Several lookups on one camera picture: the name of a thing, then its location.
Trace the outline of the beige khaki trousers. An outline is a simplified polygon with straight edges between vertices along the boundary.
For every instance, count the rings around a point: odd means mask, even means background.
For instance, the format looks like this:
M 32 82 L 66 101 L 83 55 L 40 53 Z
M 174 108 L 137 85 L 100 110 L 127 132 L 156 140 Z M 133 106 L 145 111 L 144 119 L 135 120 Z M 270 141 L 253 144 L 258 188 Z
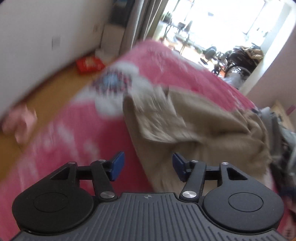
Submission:
M 228 162 L 262 181 L 271 163 L 267 130 L 251 110 L 226 111 L 191 91 L 160 86 L 123 99 L 134 149 L 155 192 L 180 193 L 173 153 L 217 166 Z

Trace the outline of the folding table with items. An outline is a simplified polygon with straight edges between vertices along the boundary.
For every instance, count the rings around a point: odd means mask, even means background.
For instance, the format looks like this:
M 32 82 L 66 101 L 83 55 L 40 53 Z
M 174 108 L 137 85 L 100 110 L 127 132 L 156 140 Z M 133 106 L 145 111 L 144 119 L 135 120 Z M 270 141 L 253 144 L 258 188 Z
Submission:
M 165 41 L 169 42 L 168 47 L 181 55 L 189 42 L 190 30 L 193 21 L 189 21 L 189 23 L 187 24 L 183 22 L 175 24 L 173 22 L 173 15 L 170 12 L 167 12 L 162 20 L 162 23 L 166 24 L 166 28 L 164 35 L 159 38 L 159 41 L 161 43 L 164 43 Z M 173 29 L 175 30 L 174 35 L 173 37 L 169 38 L 169 31 Z M 175 47 L 175 45 L 177 45 L 178 43 L 182 43 L 182 47 L 180 50 L 176 50 Z

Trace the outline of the pink floral bed blanket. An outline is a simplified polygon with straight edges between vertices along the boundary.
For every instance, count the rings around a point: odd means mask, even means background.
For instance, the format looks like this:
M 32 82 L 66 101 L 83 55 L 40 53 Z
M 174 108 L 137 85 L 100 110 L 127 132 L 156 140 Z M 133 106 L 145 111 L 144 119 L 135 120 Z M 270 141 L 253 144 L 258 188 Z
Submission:
M 144 41 L 79 92 L 1 183 L 1 240 L 295 240 L 295 189 L 278 192 L 269 166 L 258 181 L 228 162 L 206 164 L 199 201 L 153 190 L 123 99 L 157 86 L 259 116 L 260 109 L 210 71 Z M 111 182 L 117 199 L 99 200 L 90 165 L 118 152 L 125 165 Z

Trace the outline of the grey hooded sweatshirt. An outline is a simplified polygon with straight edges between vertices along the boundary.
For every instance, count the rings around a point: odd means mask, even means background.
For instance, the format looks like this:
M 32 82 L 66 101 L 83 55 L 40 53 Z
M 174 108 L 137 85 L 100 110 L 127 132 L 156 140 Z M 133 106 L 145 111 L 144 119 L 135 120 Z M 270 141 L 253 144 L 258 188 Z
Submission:
M 269 107 L 261 109 L 259 117 L 268 132 L 273 161 L 283 164 L 285 169 L 292 170 L 295 168 L 295 133 L 281 125 L 276 113 Z

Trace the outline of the pink slipper near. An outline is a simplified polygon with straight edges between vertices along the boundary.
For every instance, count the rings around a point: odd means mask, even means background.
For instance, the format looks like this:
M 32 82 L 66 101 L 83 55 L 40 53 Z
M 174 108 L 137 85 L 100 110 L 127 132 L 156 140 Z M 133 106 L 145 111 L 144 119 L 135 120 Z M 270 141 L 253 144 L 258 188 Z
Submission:
M 1 129 L 5 135 L 14 135 L 19 145 L 24 145 L 33 133 L 37 120 L 36 111 L 21 104 L 8 112 Z

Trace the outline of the cream wooden nightstand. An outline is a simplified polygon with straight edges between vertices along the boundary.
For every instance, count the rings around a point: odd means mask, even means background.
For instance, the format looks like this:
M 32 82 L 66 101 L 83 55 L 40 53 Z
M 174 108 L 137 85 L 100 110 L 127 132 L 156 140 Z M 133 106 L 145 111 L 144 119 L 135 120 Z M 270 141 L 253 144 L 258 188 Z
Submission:
M 293 126 L 290 118 L 286 114 L 283 105 L 278 100 L 274 102 L 273 106 L 271 107 L 271 111 L 276 114 L 282 126 L 284 126 L 286 129 L 292 132 L 295 131 L 295 127 Z

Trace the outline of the red gift box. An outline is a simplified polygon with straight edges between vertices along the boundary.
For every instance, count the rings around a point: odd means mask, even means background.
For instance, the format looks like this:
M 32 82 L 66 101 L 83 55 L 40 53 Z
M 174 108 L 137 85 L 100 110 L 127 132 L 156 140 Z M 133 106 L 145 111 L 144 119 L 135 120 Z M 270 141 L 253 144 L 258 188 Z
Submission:
M 88 74 L 103 70 L 105 64 L 99 58 L 89 56 L 76 60 L 76 67 L 80 74 Z

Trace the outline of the white low cabinet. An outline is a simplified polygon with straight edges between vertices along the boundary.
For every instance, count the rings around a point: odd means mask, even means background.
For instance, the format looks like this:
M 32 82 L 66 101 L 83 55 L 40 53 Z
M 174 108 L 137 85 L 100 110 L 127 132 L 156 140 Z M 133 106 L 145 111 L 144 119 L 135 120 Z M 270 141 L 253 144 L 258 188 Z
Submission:
M 124 34 L 124 27 L 106 24 L 103 29 L 100 47 L 95 50 L 95 57 L 104 64 L 108 64 L 116 59 L 119 56 Z

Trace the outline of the grey beige curtain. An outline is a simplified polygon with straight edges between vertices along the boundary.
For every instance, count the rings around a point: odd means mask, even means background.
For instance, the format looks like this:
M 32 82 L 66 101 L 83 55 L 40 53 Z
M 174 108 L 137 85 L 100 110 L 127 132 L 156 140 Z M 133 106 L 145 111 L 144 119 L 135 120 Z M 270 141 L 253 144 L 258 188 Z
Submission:
M 129 51 L 138 40 L 144 40 L 147 37 L 163 2 L 162 0 L 135 1 L 121 41 L 120 55 Z

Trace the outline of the white wall switch plate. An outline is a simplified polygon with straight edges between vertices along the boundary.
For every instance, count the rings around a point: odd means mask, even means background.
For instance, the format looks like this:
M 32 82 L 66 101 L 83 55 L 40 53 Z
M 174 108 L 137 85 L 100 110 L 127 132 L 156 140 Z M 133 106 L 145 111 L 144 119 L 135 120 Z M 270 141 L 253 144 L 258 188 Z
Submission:
M 53 36 L 52 37 L 52 50 L 55 50 L 60 47 L 61 36 Z

